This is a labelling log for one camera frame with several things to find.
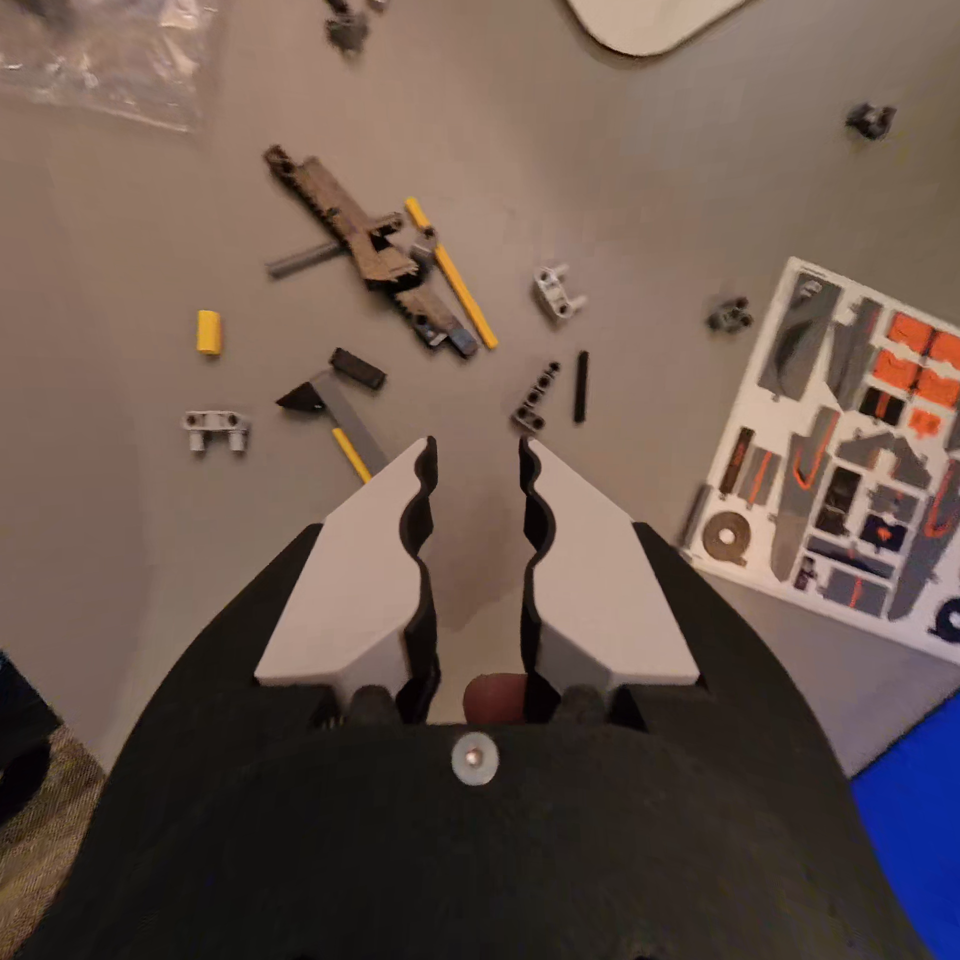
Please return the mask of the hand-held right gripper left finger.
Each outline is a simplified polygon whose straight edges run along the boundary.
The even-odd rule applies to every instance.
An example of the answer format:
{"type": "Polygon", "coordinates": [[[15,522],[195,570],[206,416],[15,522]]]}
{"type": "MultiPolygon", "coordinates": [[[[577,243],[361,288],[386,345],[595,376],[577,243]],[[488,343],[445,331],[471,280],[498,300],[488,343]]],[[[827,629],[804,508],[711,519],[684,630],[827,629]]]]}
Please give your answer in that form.
{"type": "Polygon", "coordinates": [[[420,438],[321,522],[255,668],[262,687],[323,687],[344,714],[366,687],[405,723],[439,688],[437,614],[426,564],[438,448],[420,438]]]}

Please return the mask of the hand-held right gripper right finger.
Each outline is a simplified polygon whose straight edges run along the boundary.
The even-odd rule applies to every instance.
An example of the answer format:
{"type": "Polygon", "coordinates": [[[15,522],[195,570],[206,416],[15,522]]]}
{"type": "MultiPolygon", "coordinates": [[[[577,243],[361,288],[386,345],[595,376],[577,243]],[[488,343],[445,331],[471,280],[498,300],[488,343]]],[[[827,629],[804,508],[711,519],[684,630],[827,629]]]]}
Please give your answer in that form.
{"type": "Polygon", "coordinates": [[[692,687],[700,670],[635,522],[541,441],[519,442],[524,714],[546,722],[574,688],[604,708],[625,687],[692,687]]]}

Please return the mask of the dark grey lego beam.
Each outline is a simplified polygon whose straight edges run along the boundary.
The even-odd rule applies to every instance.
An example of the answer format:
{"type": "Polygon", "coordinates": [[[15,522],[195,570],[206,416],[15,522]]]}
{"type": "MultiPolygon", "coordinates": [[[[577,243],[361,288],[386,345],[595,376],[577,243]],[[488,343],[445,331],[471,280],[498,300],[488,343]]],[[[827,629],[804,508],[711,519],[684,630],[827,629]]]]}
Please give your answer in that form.
{"type": "Polygon", "coordinates": [[[559,361],[549,362],[510,414],[512,422],[530,436],[539,434],[545,427],[542,407],[561,369],[559,361]]]}

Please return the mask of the short yellow lego axle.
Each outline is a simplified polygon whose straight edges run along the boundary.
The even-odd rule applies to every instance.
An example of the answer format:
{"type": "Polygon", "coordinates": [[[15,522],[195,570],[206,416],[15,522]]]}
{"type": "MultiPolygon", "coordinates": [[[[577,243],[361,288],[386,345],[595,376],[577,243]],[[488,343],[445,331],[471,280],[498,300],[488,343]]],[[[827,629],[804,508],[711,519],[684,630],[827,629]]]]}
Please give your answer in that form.
{"type": "Polygon", "coordinates": [[[346,460],[350,463],[355,474],[357,474],[364,485],[369,484],[373,475],[355,449],[343,428],[336,426],[332,429],[331,433],[337,446],[342,451],[342,454],[346,460]]]}

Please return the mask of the medium grey lego beam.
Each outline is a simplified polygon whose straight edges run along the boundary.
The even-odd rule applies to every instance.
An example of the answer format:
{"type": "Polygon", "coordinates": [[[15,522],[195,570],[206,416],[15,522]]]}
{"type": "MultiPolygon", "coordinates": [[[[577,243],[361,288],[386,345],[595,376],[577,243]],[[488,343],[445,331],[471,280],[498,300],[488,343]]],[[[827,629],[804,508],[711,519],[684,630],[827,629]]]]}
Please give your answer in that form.
{"type": "Polygon", "coordinates": [[[357,414],[336,374],[330,369],[324,370],[311,377],[309,382],[335,424],[342,429],[345,437],[352,444],[366,470],[371,475],[379,474],[384,470],[389,460],[357,414]]]}

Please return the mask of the light grey lego pin connector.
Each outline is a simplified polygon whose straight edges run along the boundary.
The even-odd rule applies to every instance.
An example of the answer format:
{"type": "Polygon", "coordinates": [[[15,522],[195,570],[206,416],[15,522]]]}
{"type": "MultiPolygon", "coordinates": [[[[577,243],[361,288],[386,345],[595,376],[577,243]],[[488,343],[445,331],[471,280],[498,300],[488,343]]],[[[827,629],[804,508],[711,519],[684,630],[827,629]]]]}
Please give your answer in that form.
{"type": "Polygon", "coordinates": [[[556,325],[564,325],[589,302],[585,294],[569,294],[565,286],[569,270],[569,264],[559,263],[540,266],[533,274],[534,298],[548,319],[556,325]]]}
{"type": "Polygon", "coordinates": [[[188,450],[204,454],[207,442],[214,436],[225,438],[228,448],[244,454],[248,448],[251,422],[244,414],[232,411],[188,411],[181,418],[181,427],[188,436],[188,450]]]}

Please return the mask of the black lego brick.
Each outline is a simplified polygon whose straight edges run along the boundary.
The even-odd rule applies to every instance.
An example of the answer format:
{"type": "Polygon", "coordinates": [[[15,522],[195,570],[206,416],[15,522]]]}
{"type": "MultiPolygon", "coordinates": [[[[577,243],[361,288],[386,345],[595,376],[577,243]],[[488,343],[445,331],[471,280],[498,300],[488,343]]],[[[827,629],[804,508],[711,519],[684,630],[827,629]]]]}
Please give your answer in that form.
{"type": "Polygon", "coordinates": [[[371,364],[342,347],[336,347],[333,350],[329,357],[329,366],[335,372],[374,392],[380,391],[387,380],[386,372],[379,366],[371,364]]]}

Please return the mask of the lego sticker sheet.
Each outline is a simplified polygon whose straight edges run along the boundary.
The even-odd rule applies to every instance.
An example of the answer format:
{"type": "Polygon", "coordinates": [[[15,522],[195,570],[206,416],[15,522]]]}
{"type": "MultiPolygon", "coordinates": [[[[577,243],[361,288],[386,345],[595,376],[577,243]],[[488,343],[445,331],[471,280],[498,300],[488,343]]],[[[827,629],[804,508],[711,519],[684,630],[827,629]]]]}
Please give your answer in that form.
{"type": "Polygon", "coordinates": [[[791,257],[681,550],[959,662],[959,329],[791,257]]]}

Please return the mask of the long yellow lego axle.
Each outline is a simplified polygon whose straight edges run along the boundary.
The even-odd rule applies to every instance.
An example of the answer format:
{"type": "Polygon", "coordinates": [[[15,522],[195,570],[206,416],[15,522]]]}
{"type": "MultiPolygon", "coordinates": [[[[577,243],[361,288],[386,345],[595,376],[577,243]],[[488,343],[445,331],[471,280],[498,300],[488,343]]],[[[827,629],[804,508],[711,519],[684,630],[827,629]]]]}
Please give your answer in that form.
{"type": "Polygon", "coordinates": [[[473,293],[470,291],[466,282],[464,282],[450,253],[441,241],[434,224],[427,217],[426,212],[415,197],[407,197],[404,201],[404,208],[417,229],[433,240],[434,259],[438,268],[460,302],[464,313],[471,321],[481,342],[489,351],[495,350],[499,345],[498,337],[490,327],[473,293]]]}

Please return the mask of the black lego rack assembly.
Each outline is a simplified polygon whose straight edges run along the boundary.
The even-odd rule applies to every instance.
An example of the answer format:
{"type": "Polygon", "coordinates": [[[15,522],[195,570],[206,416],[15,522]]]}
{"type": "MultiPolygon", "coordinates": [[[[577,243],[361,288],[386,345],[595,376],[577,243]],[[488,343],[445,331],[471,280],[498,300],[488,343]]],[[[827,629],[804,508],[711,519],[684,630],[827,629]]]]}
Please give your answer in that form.
{"type": "Polygon", "coordinates": [[[281,146],[272,145],[263,160],[349,254],[366,288],[391,301],[428,348],[449,342],[463,359],[477,354],[479,343],[432,290],[426,268],[390,240],[404,228],[402,213],[368,214],[316,156],[296,161],[281,146]]]}

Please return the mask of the small black lego piece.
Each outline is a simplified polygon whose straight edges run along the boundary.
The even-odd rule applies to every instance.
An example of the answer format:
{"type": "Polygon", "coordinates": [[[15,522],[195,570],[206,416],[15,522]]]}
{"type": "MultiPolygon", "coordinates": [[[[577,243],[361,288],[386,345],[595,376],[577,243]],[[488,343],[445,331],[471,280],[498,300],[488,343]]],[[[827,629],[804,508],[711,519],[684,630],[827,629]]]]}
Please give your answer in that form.
{"type": "Polygon", "coordinates": [[[846,114],[845,127],[860,138],[877,142],[889,134],[896,114],[894,105],[860,102],[846,114]]]}

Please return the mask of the blue plastic bin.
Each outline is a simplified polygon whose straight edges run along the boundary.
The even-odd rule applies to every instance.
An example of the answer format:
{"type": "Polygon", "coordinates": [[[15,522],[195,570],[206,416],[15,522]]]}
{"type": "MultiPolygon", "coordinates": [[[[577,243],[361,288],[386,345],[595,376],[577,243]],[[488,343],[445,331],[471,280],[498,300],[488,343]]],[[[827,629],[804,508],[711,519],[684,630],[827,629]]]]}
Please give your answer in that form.
{"type": "Polygon", "coordinates": [[[851,781],[879,863],[918,935],[959,957],[959,694],[851,781]]]}

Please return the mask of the white book stand wooden board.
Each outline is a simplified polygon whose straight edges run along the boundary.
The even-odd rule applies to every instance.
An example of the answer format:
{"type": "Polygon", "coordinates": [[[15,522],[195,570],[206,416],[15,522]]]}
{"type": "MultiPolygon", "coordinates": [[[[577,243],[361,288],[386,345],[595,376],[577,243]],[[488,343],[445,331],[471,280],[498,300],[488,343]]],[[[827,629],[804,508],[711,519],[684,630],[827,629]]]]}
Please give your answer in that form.
{"type": "Polygon", "coordinates": [[[582,30],[631,58],[666,54],[748,1],[567,1],[582,30]]]}

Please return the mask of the clear plastic zip bag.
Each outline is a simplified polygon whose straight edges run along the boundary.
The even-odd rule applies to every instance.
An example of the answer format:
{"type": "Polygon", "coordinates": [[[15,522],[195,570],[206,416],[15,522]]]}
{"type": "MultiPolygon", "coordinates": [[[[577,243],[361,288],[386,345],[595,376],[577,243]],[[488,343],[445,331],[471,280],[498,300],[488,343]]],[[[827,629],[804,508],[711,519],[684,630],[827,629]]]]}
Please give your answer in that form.
{"type": "Polygon", "coordinates": [[[2,95],[191,132],[229,6],[3,1],[2,95]]]}

